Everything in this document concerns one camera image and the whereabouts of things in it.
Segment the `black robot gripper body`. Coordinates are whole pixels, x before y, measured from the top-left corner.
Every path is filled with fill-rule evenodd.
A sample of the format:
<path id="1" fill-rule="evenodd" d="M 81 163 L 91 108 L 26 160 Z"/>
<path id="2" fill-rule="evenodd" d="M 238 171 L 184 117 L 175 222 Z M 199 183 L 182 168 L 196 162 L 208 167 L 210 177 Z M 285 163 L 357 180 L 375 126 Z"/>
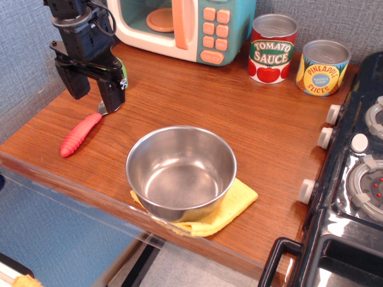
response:
<path id="1" fill-rule="evenodd" d="M 105 71 L 121 69 L 111 46 L 117 26 L 106 6 L 50 6 L 52 24 L 59 30 L 68 57 Z"/>

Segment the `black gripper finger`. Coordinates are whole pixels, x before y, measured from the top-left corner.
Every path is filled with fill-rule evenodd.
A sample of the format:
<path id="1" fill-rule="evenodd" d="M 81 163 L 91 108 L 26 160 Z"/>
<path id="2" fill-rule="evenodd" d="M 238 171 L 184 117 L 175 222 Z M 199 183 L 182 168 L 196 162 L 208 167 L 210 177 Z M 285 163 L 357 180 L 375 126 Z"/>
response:
<path id="1" fill-rule="evenodd" d="M 75 65 L 55 62 L 57 72 L 70 95 L 78 100 L 90 91 L 88 78 L 77 70 Z"/>
<path id="2" fill-rule="evenodd" d="M 125 103 L 126 78 L 96 80 L 107 113 L 113 113 Z"/>

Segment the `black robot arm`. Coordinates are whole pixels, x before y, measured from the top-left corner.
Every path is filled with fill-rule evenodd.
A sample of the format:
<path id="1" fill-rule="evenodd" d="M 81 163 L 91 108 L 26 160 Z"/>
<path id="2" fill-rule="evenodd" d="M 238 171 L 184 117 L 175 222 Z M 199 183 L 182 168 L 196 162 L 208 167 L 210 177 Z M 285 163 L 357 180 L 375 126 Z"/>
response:
<path id="1" fill-rule="evenodd" d="M 50 48 L 67 90 L 81 99 L 90 91 L 92 78 L 106 111 L 115 112 L 125 102 L 127 78 L 122 62 L 111 51 L 117 30 L 111 11 L 101 1 L 44 1 L 44 5 L 61 36 Z"/>

